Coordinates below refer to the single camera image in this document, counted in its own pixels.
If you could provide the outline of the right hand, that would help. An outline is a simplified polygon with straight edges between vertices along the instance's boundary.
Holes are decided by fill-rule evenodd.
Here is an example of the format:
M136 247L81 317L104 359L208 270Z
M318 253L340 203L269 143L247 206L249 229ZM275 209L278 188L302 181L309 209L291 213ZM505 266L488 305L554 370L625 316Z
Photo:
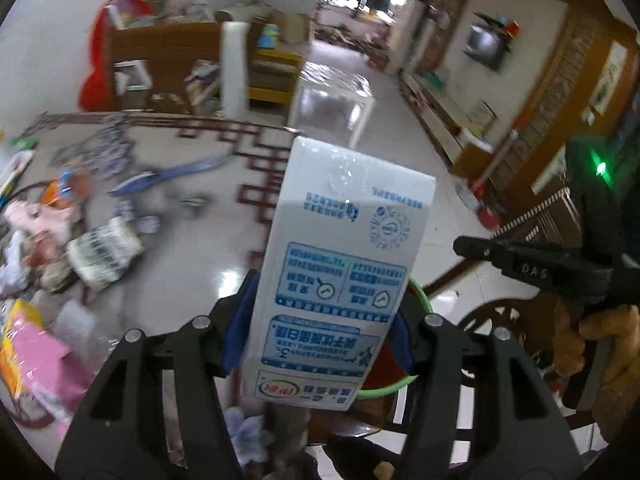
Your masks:
M613 348L605 367L592 416L603 439L612 442L639 400L639 310L620 306L591 315L576 330L562 302L554 309L554 368L562 377L582 371L586 344L611 337Z

